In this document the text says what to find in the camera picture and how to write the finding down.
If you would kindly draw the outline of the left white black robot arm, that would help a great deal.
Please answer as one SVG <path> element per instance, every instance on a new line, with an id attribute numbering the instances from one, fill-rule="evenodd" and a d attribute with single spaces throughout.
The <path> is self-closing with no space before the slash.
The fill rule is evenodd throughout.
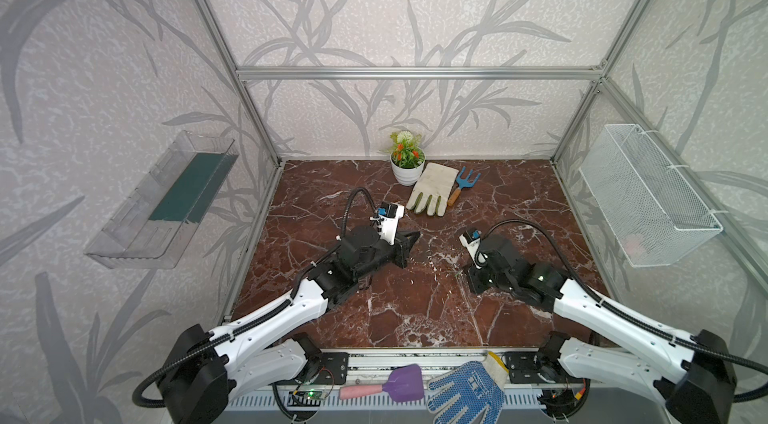
<path id="1" fill-rule="evenodd" d="M 290 332 L 344 304 L 382 267 L 406 267 L 420 236 L 398 231 L 387 240 L 359 226 L 308 265 L 282 296 L 214 329 L 187 328 L 148 379 L 160 393 L 158 406 L 175 423 L 212 423 L 231 400 L 298 377 L 320 351 L 310 338 Z"/>

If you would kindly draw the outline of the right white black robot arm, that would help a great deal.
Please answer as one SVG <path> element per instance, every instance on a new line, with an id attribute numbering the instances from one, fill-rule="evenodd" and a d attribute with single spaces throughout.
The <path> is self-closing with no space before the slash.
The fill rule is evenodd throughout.
<path id="1" fill-rule="evenodd" d="M 471 262 L 470 290 L 496 289 L 525 304 L 577 322 L 614 343 L 599 349 L 553 333 L 538 357 L 544 368 L 612 385 L 661 404 L 680 423 L 726 423 L 737 377 L 718 335 L 693 335 L 654 321 L 583 286 L 550 263 L 527 261 L 507 238 L 470 228 L 460 237 Z"/>

